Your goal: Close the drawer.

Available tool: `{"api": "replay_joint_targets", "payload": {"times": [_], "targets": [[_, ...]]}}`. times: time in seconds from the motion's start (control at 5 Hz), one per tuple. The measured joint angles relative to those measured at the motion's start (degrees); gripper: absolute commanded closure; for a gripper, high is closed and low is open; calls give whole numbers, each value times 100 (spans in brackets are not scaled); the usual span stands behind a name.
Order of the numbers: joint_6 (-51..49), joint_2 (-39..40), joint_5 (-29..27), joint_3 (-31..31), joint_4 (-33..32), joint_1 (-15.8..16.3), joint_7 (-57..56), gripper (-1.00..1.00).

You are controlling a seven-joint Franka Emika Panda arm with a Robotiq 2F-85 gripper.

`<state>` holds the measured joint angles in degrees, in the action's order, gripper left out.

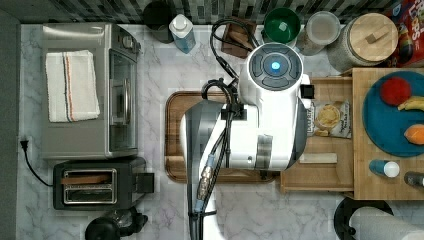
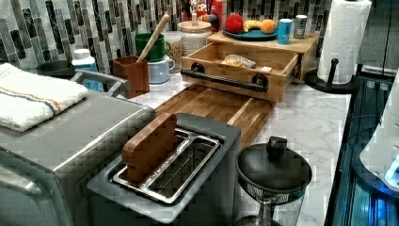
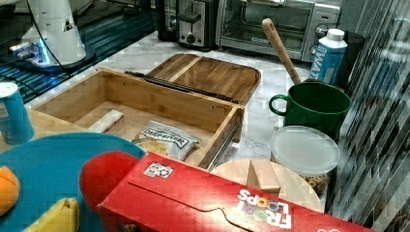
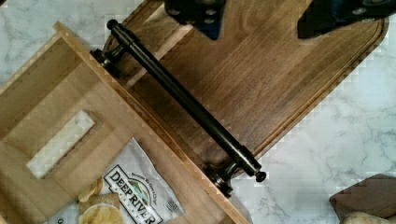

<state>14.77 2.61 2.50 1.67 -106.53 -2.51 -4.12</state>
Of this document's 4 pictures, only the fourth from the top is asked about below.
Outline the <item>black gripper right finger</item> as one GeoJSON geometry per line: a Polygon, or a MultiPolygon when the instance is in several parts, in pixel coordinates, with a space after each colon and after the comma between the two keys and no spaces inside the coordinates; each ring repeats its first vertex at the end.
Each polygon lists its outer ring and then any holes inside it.
{"type": "Polygon", "coordinates": [[[299,39],[325,35],[359,21],[377,21],[396,12],[396,0],[312,0],[297,22],[299,39]]]}

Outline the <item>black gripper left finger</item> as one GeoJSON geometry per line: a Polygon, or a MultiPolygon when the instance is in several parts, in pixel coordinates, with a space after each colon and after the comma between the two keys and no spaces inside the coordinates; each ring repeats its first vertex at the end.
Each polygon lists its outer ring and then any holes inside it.
{"type": "Polygon", "coordinates": [[[164,0],[171,18],[192,25],[211,40],[219,38],[225,6],[226,0],[164,0]]]}

